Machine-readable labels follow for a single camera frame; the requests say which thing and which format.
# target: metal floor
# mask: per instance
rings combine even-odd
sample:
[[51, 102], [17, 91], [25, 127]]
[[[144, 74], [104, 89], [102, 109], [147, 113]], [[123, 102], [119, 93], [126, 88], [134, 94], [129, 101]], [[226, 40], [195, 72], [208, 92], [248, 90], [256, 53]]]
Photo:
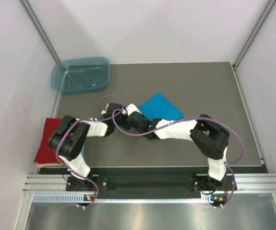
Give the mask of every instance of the metal floor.
[[[111, 65], [111, 80], [104, 91], [62, 95], [57, 117], [100, 117], [98, 100], [107, 94], [121, 96], [126, 105], [141, 106], [162, 93], [185, 117], [207, 114], [231, 126], [243, 138], [246, 155], [238, 165], [261, 165], [241, 96], [228, 62]], [[110, 98], [103, 102], [118, 102]], [[228, 161], [241, 153], [231, 136]], [[193, 142], [167, 139], [150, 141], [129, 137], [118, 130], [107, 138], [88, 138], [85, 159], [91, 167], [207, 166], [206, 157]]]
[[[41, 222], [64, 204], [33, 203]], [[37, 226], [29, 219], [25, 230], [276, 230], [271, 194], [235, 194], [226, 208], [210, 204], [95, 204], [83, 211], [66, 207]]]

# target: red cloth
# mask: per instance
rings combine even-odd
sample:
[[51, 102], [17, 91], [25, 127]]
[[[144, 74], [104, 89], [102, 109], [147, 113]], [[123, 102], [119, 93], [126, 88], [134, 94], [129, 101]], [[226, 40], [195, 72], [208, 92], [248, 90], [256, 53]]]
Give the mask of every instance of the red cloth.
[[43, 136], [34, 162], [38, 164], [58, 163], [55, 153], [48, 147], [48, 139], [58, 127], [62, 119], [47, 118], [44, 124]]

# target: metal frame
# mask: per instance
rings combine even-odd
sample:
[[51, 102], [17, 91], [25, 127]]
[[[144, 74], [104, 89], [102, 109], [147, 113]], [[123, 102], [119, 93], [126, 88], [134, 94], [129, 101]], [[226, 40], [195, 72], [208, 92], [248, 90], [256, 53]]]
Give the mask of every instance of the metal frame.
[[258, 32], [260, 31], [261, 27], [263, 26], [263, 24], [265, 23], [268, 15], [270, 14], [271, 10], [273, 9], [273, 7], [275, 5], [275, 3], [276, 3], [276, 0], [269, 0], [269, 2], [267, 3], [263, 13], [261, 14], [260, 18], [258, 19], [255, 27], [253, 28], [251, 34], [249, 35], [248, 39], [244, 43], [244, 46], [241, 49], [240, 53], [238, 54], [235, 63], [233, 64], [233, 67], [235, 69], [237, 69], [237, 67], [240, 65], [243, 57], [245, 56], [248, 49], [252, 45], [252, 42], [256, 38], [256, 36], [257, 36]]
[[[54, 59], [54, 61], [56, 63], [60, 62], [60, 59], [56, 53], [56, 51], [54, 50], [51, 42], [49, 41], [44, 29], [42, 28], [37, 16], [35, 15], [35, 12], [33, 11], [30, 3], [28, 2], [28, 0], [19, 0], [20, 3], [22, 4], [23, 8], [26, 10], [28, 16], [30, 17], [33, 25], [35, 26], [36, 31], [39, 33], [42, 41], [44, 42], [44, 44], [46, 45], [50, 55], [52, 56], [52, 58]], [[241, 83], [241, 80], [239, 78], [239, 75], [237, 73], [237, 68], [240, 65], [241, 61], [243, 60], [245, 54], [247, 53], [248, 49], [250, 48], [250, 46], [252, 45], [254, 39], [256, 38], [256, 36], [258, 35], [258, 32], [260, 31], [262, 25], [265, 23], [268, 15], [270, 14], [271, 10], [273, 9], [274, 5], [276, 3], [276, 0], [270, 0], [263, 13], [261, 14], [258, 22], [256, 23], [254, 29], [252, 30], [250, 36], [248, 37], [246, 43], [244, 44], [241, 52], [239, 53], [235, 63], [232, 65], [232, 69], [235, 75], [235, 79], [241, 94], [241, 98], [249, 119], [249, 123], [251, 126], [251, 129], [253, 131], [253, 136], [255, 139], [255, 142], [257, 144], [258, 147], [258, 151], [260, 154], [260, 157], [262, 160], [265, 161], [266, 166], [267, 166], [267, 160], [265, 159], [265, 155], [264, 155], [264, 149], [262, 147], [262, 145], [260, 144], [260, 139], [258, 136], [258, 132], [256, 130], [256, 126], [253, 120], [253, 116], [251, 113], [251, 110], [248, 106], [248, 102], [247, 102], [247, 98], [245, 96], [245, 93], [243, 91], [243, 86]], [[57, 115], [57, 111], [58, 111], [58, 107], [59, 107], [59, 103], [60, 103], [60, 99], [61, 99], [61, 93], [57, 93], [56, 94], [56, 98], [55, 98], [55, 102], [52, 108], [52, 112], [51, 112], [51, 117], [56, 117]], [[235, 174], [235, 178], [236, 178], [236, 183], [238, 186], [238, 191], [236, 191], [236, 193], [272, 193], [273, 194], [273, 198], [274, 198], [274, 202], [276, 205], [276, 174], [268, 174], [268, 173], [253, 173], [253, 174]], [[25, 229], [26, 226], [26, 222], [27, 222], [27, 218], [29, 215], [29, 211], [31, 208], [31, 203], [34, 200], [34, 197], [38, 199], [38, 202], [41, 201], [41, 196], [42, 197], [48, 197], [48, 196], [52, 196], [52, 195], [56, 195], [56, 196], [81, 196], [82, 193], [78, 193], [78, 192], [66, 192], [65, 191], [66, 188], [66, 182], [63, 180], [63, 178], [61, 177], [61, 175], [29, 175], [24, 187], [24, 191], [23, 191], [23, 196], [22, 196], [22, 200], [21, 200], [21, 207], [20, 207], [20, 211], [18, 213], [18, 217], [16, 219], [15, 222], [15, 227], [13, 228], [14, 230], [22, 230]], [[191, 203], [191, 202], [205, 202], [204, 200], [205, 198], [202, 197], [201, 199], [198, 200], [193, 200], [193, 199], [183, 199], [183, 200], [179, 200], [179, 199], [174, 199], [174, 200], [126, 200], [126, 199], [102, 199], [102, 200], [98, 200], [97, 202], [99, 203], [115, 203], [115, 202], [119, 202], [119, 203], [130, 203], [130, 202], [140, 202], [140, 203], [145, 203], [145, 202], [172, 202], [172, 203]]]
[[[276, 193], [276, 173], [235, 174], [235, 179], [238, 186], [235, 193]], [[23, 193], [93, 195], [93, 192], [67, 192], [66, 184], [62, 175], [28, 175]]]

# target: blue plastic tray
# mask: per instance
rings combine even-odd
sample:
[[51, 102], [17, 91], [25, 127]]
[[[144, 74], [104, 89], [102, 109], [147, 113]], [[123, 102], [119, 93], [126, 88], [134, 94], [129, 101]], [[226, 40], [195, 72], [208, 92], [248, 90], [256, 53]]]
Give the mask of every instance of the blue plastic tray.
[[51, 86], [63, 93], [100, 91], [110, 80], [110, 64], [103, 57], [61, 61], [55, 65]]

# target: metal pole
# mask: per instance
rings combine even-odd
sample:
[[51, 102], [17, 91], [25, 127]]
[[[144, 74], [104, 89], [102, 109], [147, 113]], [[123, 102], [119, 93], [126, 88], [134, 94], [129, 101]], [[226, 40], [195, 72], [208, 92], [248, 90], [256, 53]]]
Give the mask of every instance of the metal pole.
[[234, 69], [237, 69], [237, 67], [240, 65], [243, 57], [245, 56], [245, 54], [247, 53], [249, 47], [251, 46], [252, 42], [254, 41], [254, 39], [256, 38], [258, 32], [260, 31], [261, 27], [263, 26], [263, 24], [265, 23], [269, 13], [271, 12], [271, 10], [273, 9], [274, 5], [276, 3], [276, 0], [270, 0], [262, 15], [260, 16], [260, 18], [258, 19], [254, 29], [252, 30], [249, 38], [247, 39], [247, 41], [245, 42], [240, 54], [238, 54], [238, 57], [236, 58], [235, 63], [233, 64]]
[[46, 45], [50, 55], [52, 56], [52, 58], [54, 59], [54, 61], [57, 63], [60, 62], [60, 59], [55, 51], [55, 49], [53, 48], [50, 40], [48, 39], [41, 23], [39, 22], [37, 16], [35, 15], [35, 12], [33, 11], [31, 5], [29, 4], [28, 0], [19, 0], [22, 4], [22, 6], [24, 7], [24, 9], [26, 10], [29, 18], [31, 19], [32, 23], [35, 26], [35, 29], [37, 30], [37, 32], [39, 33], [43, 43]]

